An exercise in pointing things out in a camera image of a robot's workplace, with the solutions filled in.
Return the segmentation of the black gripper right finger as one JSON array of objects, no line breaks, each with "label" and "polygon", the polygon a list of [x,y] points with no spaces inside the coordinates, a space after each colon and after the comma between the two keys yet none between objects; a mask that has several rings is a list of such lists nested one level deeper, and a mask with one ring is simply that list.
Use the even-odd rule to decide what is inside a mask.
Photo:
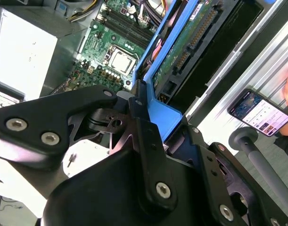
[{"label": "black gripper right finger", "polygon": [[288,226],[288,217],[235,157],[187,125],[189,226]]}]

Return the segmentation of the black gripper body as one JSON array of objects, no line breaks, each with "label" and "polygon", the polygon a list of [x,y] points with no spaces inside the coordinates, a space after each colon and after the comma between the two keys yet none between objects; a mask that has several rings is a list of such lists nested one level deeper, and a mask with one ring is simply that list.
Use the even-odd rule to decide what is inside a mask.
[{"label": "black gripper body", "polygon": [[215,226],[194,168],[167,158],[178,193],[174,211],[144,211],[136,154],[121,151],[61,183],[44,209],[43,226]]}]

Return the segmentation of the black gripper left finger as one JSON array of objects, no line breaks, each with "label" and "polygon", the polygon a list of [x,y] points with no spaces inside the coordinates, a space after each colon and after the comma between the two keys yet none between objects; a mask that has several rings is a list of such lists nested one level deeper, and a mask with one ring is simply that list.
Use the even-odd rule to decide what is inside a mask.
[{"label": "black gripper left finger", "polygon": [[177,194],[147,105],[147,85],[137,81],[128,99],[96,85],[0,108],[0,141],[4,145],[0,157],[50,170],[60,165],[68,148],[78,141],[108,132],[111,155],[121,151],[136,154],[142,209],[173,210]]}]

